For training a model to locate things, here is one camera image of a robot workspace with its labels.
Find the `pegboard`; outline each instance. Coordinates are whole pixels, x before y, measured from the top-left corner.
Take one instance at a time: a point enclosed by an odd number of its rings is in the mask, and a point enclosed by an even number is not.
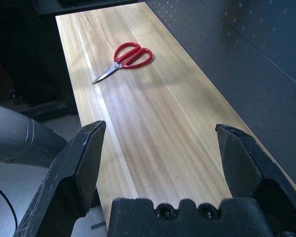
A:
[[[145,2],[296,183],[296,1]]]

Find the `cable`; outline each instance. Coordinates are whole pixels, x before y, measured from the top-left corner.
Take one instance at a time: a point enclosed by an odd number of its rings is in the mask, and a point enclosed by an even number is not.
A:
[[[13,214],[13,217],[14,217],[14,221],[15,221],[15,230],[18,228],[18,220],[16,219],[16,214],[15,214],[15,211],[13,209],[13,206],[11,205],[9,199],[6,197],[6,195],[0,190],[0,194],[1,196],[4,198],[4,200],[6,201],[6,203],[8,203],[10,209],[11,209],[11,212]]]

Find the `black shelf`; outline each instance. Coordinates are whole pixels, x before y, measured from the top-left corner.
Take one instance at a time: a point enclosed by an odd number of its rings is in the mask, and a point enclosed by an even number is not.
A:
[[[137,0],[87,0],[63,4],[58,0],[34,0],[39,15],[62,15],[78,11],[136,3]]]

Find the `wood grain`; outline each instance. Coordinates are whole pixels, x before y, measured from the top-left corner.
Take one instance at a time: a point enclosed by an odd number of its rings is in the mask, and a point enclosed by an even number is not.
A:
[[[178,207],[183,198],[217,207],[231,197],[215,125],[254,134],[150,8],[137,3],[56,19],[81,124],[107,122],[97,184],[107,224],[117,197],[149,198],[155,207]],[[128,41],[149,48],[153,62],[92,85]]]

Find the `red scissors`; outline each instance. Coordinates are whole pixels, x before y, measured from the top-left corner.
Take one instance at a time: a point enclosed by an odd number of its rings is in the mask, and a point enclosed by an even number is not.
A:
[[[134,47],[129,52],[125,53],[124,55],[117,57],[118,53],[126,48],[126,47]],[[144,62],[137,63],[132,65],[138,58],[140,58],[143,54],[148,54],[148,59],[146,59]],[[92,84],[96,84],[99,81],[107,78],[109,75],[117,71],[118,69],[125,68],[125,69],[134,69],[134,68],[140,68],[144,65],[147,65],[152,61],[152,52],[147,48],[141,48],[139,44],[133,43],[133,42],[127,42],[122,44],[120,47],[117,48],[114,54],[114,63],[111,66],[110,69],[108,69],[105,73],[97,77]]]

